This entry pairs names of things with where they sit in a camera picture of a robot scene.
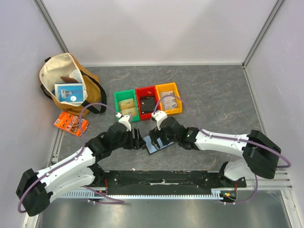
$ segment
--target yellow bin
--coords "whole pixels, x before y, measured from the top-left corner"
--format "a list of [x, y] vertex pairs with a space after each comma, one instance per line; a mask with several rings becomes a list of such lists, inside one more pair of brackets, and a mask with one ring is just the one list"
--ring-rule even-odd
[[[179, 94], [179, 91], [177, 90], [177, 86], [176, 86], [175, 82], [156, 85], [155, 88], [156, 88], [156, 93], [157, 93], [158, 99], [161, 99], [160, 93], [162, 93], [162, 92], [168, 92], [168, 91], [173, 91], [174, 95], [180, 97], [180, 94]], [[161, 110], [163, 110], [167, 115], [173, 115], [173, 114], [182, 113], [182, 103], [181, 103], [181, 100], [180, 99], [176, 99], [176, 103], [177, 103], [177, 108], [164, 110], [162, 102], [161, 102], [160, 103]]]

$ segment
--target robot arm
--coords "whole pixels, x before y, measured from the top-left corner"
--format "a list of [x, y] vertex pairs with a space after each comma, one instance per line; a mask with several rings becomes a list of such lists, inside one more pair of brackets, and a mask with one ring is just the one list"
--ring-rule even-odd
[[[97, 163], [109, 157], [113, 150], [142, 148], [145, 142], [137, 128], [134, 128], [133, 138], [131, 120], [132, 117], [128, 115], [120, 118], [119, 122], [114, 123], [107, 132], [89, 140], [78, 157], [81, 149], [61, 162], [38, 172], [32, 169], [25, 171], [16, 191], [19, 199], [32, 183], [46, 174], [46, 177], [28, 192], [22, 202], [28, 215], [39, 214], [56, 198], [76, 188], [86, 185], [99, 186], [105, 178], [105, 172]], [[50, 172], [59, 166], [60, 169]]]
[[267, 179], [274, 178], [279, 158], [267, 150], [244, 142], [254, 141], [280, 153], [280, 148], [260, 131], [252, 130], [249, 135], [229, 135], [208, 131], [205, 131], [207, 134], [203, 134], [196, 127], [185, 128], [173, 117], [167, 117], [164, 111], [157, 111], [152, 117], [156, 121], [157, 127], [149, 132], [149, 136], [156, 148], [159, 148], [157, 139], [160, 138], [163, 145], [176, 142], [186, 150], [214, 150], [240, 157], [239, 160], [223, 163], [219, 172], [219, 178], [223, 184], [237, 181], [252, 173]]

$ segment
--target black item in red bin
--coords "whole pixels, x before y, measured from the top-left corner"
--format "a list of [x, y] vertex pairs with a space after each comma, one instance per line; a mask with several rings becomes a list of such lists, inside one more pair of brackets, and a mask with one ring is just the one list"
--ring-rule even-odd
[[154, 96], [142, 96], [140, 98], [140, 108], [142, 114], [152, 113], [155, 108], [155, 99]]

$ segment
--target storage bin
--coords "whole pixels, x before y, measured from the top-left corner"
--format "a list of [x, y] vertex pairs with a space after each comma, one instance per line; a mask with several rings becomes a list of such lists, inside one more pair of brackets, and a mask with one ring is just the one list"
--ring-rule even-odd
[[138, 112], [141, 120], [147, 120], [151, 119], [152, 113], [147, 113], [147, 114], [142, 114], [141, 112], [141, 100], [140, 98], [143, 96], [154, 96], [154, 101], [155, 104], [158, 102], [158, 96], [156, 93], [156, 88], [155, 86], [149, 86], [149, 87], [143, 87], [143, 88], [137, 88], [135, 89], [136, 93], [136, 99], [137, 99], [137, 104], [138, 104]]
[[[156, 88], [156, 93], [157, 93], [157, 96], [158, 96], [159, 100], [161, 98], [160, 93], [167, 92], [167, 91], [173, 91], [174, 95], [176, 95], [178, 97], [180, 96], [179, 91], [177, 90], [177, 86], [176, 86], [175, 82], [156, 85], [155, 88]], [[169, 109], [169, 110], [164, 110], [162, 102], [161, 102], [160, 103], [161, 110], [163, 110], [167, 115], [182, 113], [182, 102], [181, 102], [181, 100], [180, 99], [176, 99], [176, 103], [177, 103], [177, 108], [173, 108], [173, 109]]]
[[136, 100], [136, 94], [135, 94], [134, 89], [115, 92], [114, 93], [114, 98], [115, 98], [115, 110], [118, 113], [121, 113], [121, 110], [119, 109], [118, 102], [133, 98], [134, 102], [135, 102], [135, 109], [136, 109], [136, 112], [137, 112], [137, 116], [133, 116], [132, 122], [136, 122], [136, 121], [140, 120], [139, 112], [138, 112], [138, 105], [137, 105], [137, 100]]

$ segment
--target orange snack bag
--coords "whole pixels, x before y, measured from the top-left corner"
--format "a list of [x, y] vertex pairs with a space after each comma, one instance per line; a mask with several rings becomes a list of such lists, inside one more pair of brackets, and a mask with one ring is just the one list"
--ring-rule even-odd
[[[84, 132], [86, 131], [88, 124], [89, 122], [87, 120], [81, 120], [81, 126]], [[65, 111], [60, 114], [55, 121], [54, 126], [77, 136], [80, 136], [81, 134], [79, 129], [79, 117]]]

